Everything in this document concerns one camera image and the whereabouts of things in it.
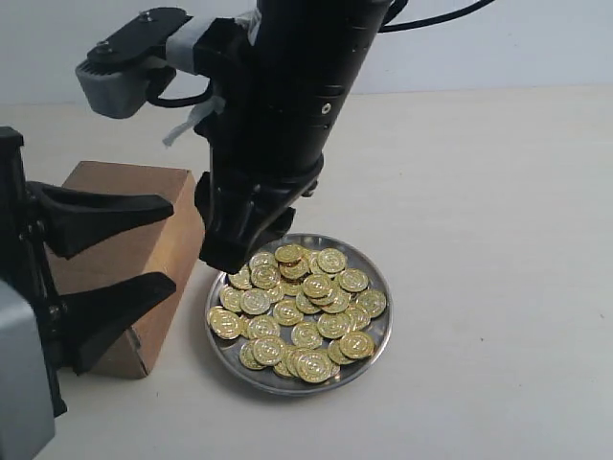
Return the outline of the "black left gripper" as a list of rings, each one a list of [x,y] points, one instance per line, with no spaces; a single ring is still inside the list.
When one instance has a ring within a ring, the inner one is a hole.
[[[162,221],[173,205],[159,195],[106,195],[28,181],[23,135],[1,127],[1,279],[30,303],[41,340],[53,415],[68,411],[57,371],[89,372],[141,317],[176,292],[151,272],[118,284],[59,295],[45,243],[71,259],[123,232]]]

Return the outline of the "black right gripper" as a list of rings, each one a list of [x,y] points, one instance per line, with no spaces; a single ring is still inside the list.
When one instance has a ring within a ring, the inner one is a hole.
[[[211,169],[194,190],[205,226],[199,259],[236,274],[290,229],[323,149],[391,1],[260,1],[240,86],[195,132]]]

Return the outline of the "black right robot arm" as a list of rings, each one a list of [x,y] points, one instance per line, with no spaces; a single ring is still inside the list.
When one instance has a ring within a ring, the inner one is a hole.
[[[255,39],[235,37],[228,72],[214,79],[225,105],[195,129],[210,146],[194,196],[207,265],[236,273],[288,232],[388,9],[386,1],[258,3]]]

